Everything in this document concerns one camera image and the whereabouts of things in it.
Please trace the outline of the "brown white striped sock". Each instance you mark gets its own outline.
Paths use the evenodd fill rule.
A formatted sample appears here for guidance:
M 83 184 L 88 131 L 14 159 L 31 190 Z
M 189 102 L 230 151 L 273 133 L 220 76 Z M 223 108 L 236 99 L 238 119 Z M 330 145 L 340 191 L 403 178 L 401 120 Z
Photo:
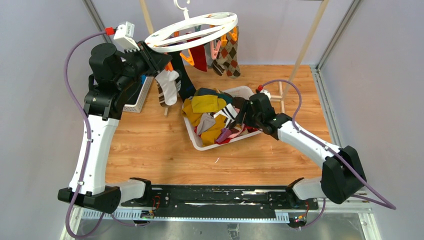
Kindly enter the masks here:
M 163 91 L 162 87 L 160 86 L 159 82 L 157 80 L 155 80 L 155 82 L 156 82 L 156 86 L 157 86 L 157 90 L 158 90 L 159 104 L 163 108 L 168 108 L 169 106 L 166 104 L 164 91 Z

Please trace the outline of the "white round clip hanger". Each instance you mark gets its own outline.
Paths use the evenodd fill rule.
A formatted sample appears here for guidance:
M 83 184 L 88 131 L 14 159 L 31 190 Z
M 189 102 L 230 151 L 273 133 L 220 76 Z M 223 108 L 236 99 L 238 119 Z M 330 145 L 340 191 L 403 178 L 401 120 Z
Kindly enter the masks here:
M 188 7 L 173 5 L 182 11 L 183 20 L 153 32 L 146 44 L 158 53 L 173 53 L 202 46 L 231 33 L 236 37 L 238 15 L 233 12 L 214 12 L 190 17 Z

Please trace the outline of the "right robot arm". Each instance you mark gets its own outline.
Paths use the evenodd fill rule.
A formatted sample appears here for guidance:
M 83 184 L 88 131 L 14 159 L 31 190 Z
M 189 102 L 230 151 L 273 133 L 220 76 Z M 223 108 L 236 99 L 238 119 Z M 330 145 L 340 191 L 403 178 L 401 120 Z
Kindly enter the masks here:
M 239 109 L 237 123 L 291 145 L 321 168 L 320 177 L 301 177 L 286 187 L 285 200 L 291 208 L 297 209 L 313 198 L 327 198 L 342 204 L 364 187 L 365 173 L 359 154 L 352 146 L 328 143 L 298 126 L 289 115 L 277 114 L 264 93 L 253 94 L 249 99 L 234 97 L 233 102 Z

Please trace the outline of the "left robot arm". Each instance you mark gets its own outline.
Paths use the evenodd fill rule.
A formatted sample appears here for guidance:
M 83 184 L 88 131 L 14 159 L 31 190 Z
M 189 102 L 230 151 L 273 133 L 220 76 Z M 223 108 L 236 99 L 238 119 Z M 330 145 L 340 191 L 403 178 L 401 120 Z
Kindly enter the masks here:
M 121 203 L 135 200 L 145 207 L 154 199 L 149 180 L 132 177 L 125 182 L 105 181 L 109 151 L 124 106 L 141 87 L 142 76 L 155 77 L 172 57 L 149 48 L 143 41 L 135 50 L 119 51 L 112 43 L 95 46 L 88 60 L 92 74 L 84 98 L 84 134 L 74 175 L 58 191 L 62 202 L 111 214 Z

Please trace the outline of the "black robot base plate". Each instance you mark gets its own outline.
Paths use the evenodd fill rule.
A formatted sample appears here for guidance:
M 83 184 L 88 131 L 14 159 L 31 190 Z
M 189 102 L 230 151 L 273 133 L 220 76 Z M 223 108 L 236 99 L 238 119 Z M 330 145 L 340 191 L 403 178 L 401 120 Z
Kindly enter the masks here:
M 149 201 L 128 200 L 123 207 L 155 211 L 155 218 L 188 220 L 282 220 L 278 211 L 317 210 L 315 198 L 292 201 L 284 185 L 153 185 Z

